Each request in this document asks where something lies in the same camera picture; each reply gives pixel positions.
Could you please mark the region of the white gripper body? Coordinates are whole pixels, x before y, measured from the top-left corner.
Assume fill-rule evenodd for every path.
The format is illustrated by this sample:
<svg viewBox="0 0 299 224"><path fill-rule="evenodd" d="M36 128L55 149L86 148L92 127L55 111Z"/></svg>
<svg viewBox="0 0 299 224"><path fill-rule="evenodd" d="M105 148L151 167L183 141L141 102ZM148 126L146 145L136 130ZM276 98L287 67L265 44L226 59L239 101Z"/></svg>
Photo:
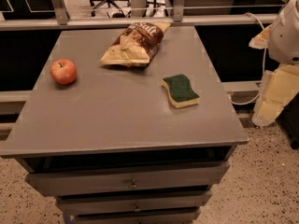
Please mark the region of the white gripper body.
<svg viewBox="0 0 299 224"><path fill-rule="evenodd" d="M299 0L290 0L273 21L268 50L279 63L299 64Z"/></svg>

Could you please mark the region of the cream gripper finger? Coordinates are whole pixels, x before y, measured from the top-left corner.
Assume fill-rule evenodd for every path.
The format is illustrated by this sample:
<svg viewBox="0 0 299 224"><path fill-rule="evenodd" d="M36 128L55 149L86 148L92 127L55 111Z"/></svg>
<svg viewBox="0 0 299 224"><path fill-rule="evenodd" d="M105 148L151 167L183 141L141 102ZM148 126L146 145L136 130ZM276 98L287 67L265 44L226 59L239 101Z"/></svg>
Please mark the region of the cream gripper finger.
<svg viewBox="0 0 299 224"><path fill-rule="evenodd" d="M284 107L299 93L299 65L281 64L275 71L265 71L259 97L254 106L255 126L272 124Z"/></svg>
<svg viewBox="0 0 299 224"><path fill-rule="evenodd" d="M270 25L265 27L259 34L257 34L250 40L249 46L253 49L267 49L270 30Z"/></svg>

